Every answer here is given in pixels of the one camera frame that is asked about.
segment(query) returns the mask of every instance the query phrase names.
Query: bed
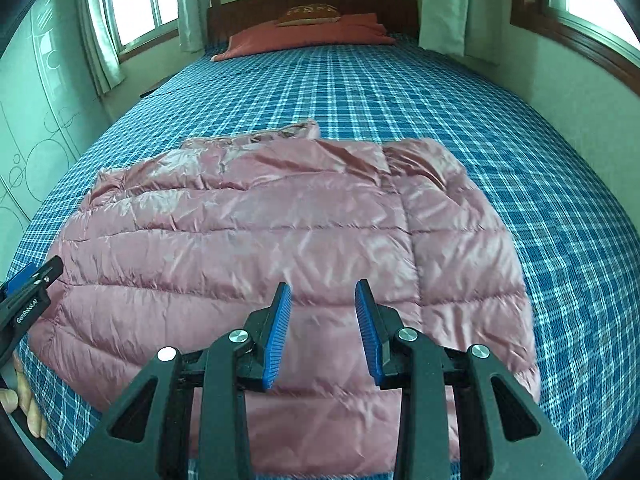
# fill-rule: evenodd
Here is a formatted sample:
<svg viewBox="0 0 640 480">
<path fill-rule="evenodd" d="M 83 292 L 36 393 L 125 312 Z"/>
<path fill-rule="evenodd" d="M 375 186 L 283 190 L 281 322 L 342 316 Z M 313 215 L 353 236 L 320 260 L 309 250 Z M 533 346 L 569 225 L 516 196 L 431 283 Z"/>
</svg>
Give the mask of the bed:
<svg viewBox="0 0 640 480">
<path fill-rule="evenodd" d="M 534 309 L 540 405 L 595 479 L 640 418 L 640 239 L 600 179 L 532 108 L 420 49 L 412 12 L 388 26 L 404 32 L 396 46 L 314 46 L 217 63 L 209 58 L 223 47 L 209 50 L 143 98 L 69 170 L 34 216 L 10 275 L 44 259 L 100 168 L 128 166 L 186 137 L 306 118 L 329 139 L 431 137 L 466 166 L 513 233 Z M 228 23 L 217 14 L 210 24 L 228 34 L 220 20 Z M 49 421 L 50 444 L 68 463 L 100 414 L 38 362 L 26 341 L 18 353 Z"/>
</svg>

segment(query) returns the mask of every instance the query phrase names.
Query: pillow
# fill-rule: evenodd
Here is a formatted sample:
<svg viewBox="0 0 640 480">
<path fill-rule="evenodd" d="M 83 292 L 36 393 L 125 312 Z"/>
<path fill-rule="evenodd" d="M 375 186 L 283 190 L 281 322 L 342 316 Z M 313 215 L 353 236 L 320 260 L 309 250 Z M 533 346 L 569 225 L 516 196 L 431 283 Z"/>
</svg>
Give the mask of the pillow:
<svg viewBox="0 0 640 480">
<path fill-rule="evenodd" d="M 284 16 L 276 20 L 276 25 L 278 27 L 290 27 L 291 25 L 337 22 L 339 19 L 340 12 L 331 5 L 302 5 L 291 7 Z"/>
<path fill-rule="evenodd" d="M 346 14 L 337 22 L 278 27 L 275 21 L 249 27 L 229 39 L 226 52 L 212 61 L 250 56 L 275 50 L 323 44 L 396 44 L 386 35 L 375 14 Z"/>
<path fill-rule="evenodd" d="M 270 128 L 242 134 L 232 134 L 230 137 L 190 137 L 185 139 L 180 149 L 185 148 L 228 148 L 229 146 L 244 146 L 258 142 L 268 142 L 275 139 L 319 139 L 320 126 L 313 119 L 301 123 L 289 124 L 282 128 Z"/>
</svg>

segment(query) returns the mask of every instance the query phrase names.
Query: wooden window sill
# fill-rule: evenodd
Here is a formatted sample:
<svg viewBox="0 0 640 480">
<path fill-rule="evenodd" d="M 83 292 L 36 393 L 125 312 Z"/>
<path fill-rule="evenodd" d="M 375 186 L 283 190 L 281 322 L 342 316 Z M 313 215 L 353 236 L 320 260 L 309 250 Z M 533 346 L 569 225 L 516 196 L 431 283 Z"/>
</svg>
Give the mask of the wooden window sill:
<svg viewBox="0 0 640 480">
<path fill-rule="evenodd" d="M 140 44 L 139 46 L 132 48 L 131 50 L 123 52 L 122 54 L 119 54 L 118 61 L 121 63 L 124 63 L 127 59 L 131 59 L 132 57 L 137 56 L 138 54 L 140 54 L 141 52 L 144 52 L 145 50 L 149 50 L 150 48 L 156 45 L 159 45 L 161 43 L 164 43 L 165 41 L 169 41 L 170 39 L 177 38 L 177 37 L 178 37 L 177 28 L 174 28 L 174 30 L 169 30 L 164 34 L 160 34 L 160 36 L 156 36 L 152 40 L 145 41 L 145 43 Z"/>
<path fill-rule="evenodd" d="M 613 34 L 568 12 L 544 8 L 544 0 L 512 0 L 511 25 L 567 46 L 627 85 L 640 96 L 640 54 Z"/>
</svg>

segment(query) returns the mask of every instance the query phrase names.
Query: quilted puffer jacket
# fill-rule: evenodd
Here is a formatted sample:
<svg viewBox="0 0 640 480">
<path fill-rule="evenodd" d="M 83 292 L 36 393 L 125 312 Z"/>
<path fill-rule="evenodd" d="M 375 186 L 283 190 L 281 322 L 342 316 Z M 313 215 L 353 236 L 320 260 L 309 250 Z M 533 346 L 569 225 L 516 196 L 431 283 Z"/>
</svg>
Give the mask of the quilted puffer jacket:
<svg viewBox="0 0 640 480">
<path fill-rule="evenodd" d="M 353 304 L 367 278 L 406 325 L 488 345 L 538 398 L 511 234 L 451 153 L 430 139 L 270 139 L 190 141 L 101 173 L 50 250 L 65 270 L 30 333 L 44 364 L 106 410 L 159 348 L 208 347 L 287 282 L 280 375 L 246 400 L 255 471 L 390 471 L 401 395 L 367 371 Z"/>
</svg>

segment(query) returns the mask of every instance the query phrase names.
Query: human hand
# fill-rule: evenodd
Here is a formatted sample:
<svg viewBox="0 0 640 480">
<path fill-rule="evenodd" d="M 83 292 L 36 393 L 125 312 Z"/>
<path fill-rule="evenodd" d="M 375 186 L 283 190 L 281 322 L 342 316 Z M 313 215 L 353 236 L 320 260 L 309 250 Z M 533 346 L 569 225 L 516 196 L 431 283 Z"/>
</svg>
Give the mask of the human hand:
<svg viewBox="0 0 640 480">
<path fill-rule="evenodd" d="M 14 412 L 18 406 L 27 416 L 27 426 L 35 438 L 47 436 L 48 425 L 40 413 L 38 403 L 33 398 L 33 392 L 24 375 L 24 369 L 18 356 L 14 353 L 14 368 L 18 376 L 17 392 L 13 390 L 0 390 L 0 403 L 7 413 Z"/>
</svg>

